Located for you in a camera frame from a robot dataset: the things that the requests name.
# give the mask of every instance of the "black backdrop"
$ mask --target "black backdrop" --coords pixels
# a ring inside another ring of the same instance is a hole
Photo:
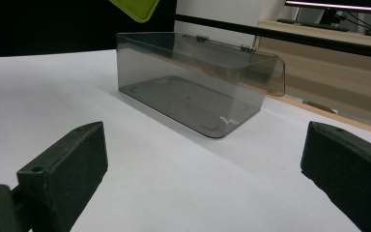
[[[176,0],[160,0],[152,18],[138,23],[108,0],[1,0],[0,56],[115,48],[118,32],[173,31]]]

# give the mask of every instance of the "black bar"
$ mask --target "black bar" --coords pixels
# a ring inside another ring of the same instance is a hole
[[[289,33],[289,32],[281,32],[281,31],[276,31],[276,30],[266,29],[266,28],[261,28],[261,27],[246,26],[246,25],[240,25],[240,24],[231,23],[231,22],[223,22],[223,21],[217,21],[217,20],[181,15],[181,14],[168,14],[168,13],[162,13],[162,14],[169,16],[169,17],[173,17],[174,20],[177,20],[177,21],[188,22],[188,23],[228,30],[228,31],[235,31],[235,32],[249,34],[249,35],[276,39],[276,40],[285,41],[285,42],[311,45],[311,46],[316,46],[320,48],[326,48],[330,50],[342,51],[342,52],[352,53],[356,55],[363,55],[363,56],[371,57],[371,45],[340,42],[340,41],[335,41],[335,40],[304,36],[304,35],[299,35],[299,34],[294,34],[294,33]]]

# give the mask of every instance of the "white tabletop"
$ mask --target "white tabletop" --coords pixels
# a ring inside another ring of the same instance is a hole
[[[114,50],[0,58],[0,184],[96,121],[109,169],[72,231],[358,231],[300,158],[309,121],[371,132],[265,98],[214,140],[119,93]]]

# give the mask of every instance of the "monitor screen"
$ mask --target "monitor screen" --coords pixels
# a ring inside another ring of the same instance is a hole
[[[286,0],[285,5],[344,12],[371,13],[371,0]]]

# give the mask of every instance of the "container lid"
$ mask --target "container lid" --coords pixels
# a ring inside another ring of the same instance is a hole
[[[153,15],[159,0],[110,0],[120,10],[137,22],[147,22]]]

